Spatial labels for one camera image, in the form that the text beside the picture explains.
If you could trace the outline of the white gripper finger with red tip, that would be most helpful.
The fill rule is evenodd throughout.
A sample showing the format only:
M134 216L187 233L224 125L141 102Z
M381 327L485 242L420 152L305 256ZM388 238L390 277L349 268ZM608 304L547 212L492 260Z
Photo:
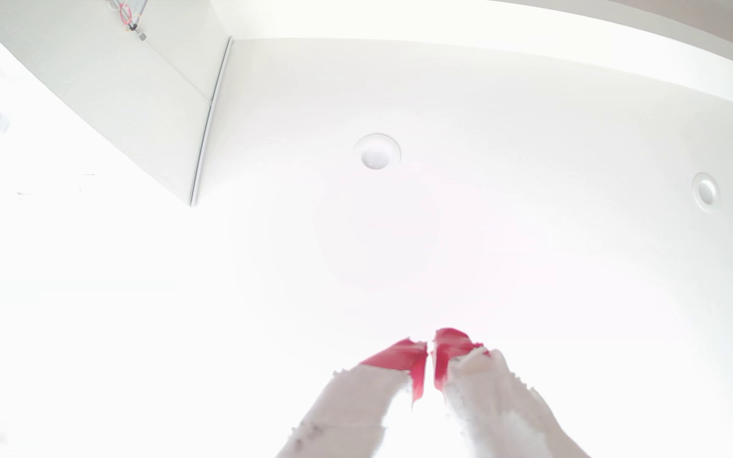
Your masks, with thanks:
M498 349L441 328L433 362L434 385L472 457L588 457Z
M394 404L422 398L426 341L397 341L350 369L334 372L277 457L373 457Z

